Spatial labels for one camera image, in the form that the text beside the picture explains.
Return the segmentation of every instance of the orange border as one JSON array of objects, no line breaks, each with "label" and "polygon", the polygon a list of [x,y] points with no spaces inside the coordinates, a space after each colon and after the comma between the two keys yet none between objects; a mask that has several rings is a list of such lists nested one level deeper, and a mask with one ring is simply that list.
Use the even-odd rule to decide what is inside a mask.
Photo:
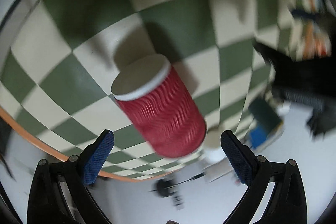
[{"label": "orange border", "polygon": [[[29,132],[27,132],[22,126],[20,126],[4,109],[2,109],[0,107],[0,117],[6,122],[8,123],[11,128],[13,128],[21,137],[23,137],[24,139],[26,139],[28,142],[30,142],[31,144],[35,145],[37,148],[41,149],[42,151],[54,156],[55,158],[61,160],[61,161],[66,161],[69,157],[63,155],[62,153],[58,152],[57,150],[55,150],[54,148],[50,147],[49,145],[45,144],[44,142],[42,142],[41,140],[39,140],[38,138],[34,137],[33,135],[31,135]],[[121,181],[127,181],[127,182],[140,182],[140,181],[145,181],[145,180],[152,180],[152,179],[157,179],[160,178],[162,176],[165,176],[167,174],[170,173],[166,173],[163,175],[159,175],[159,176],[155,176],[155,177],[151,177],[148,179],[143,179],[143,180],[136,180],[136,179],[131,179],[131,178],[127,178],[127,177],[122,177],[122,176],[117,176],[105,171],[100,171],[99,175],[102,177],[106,177],[106,178],[112,178],[112,179],[117,179],[117,180],[121,180]]]}]

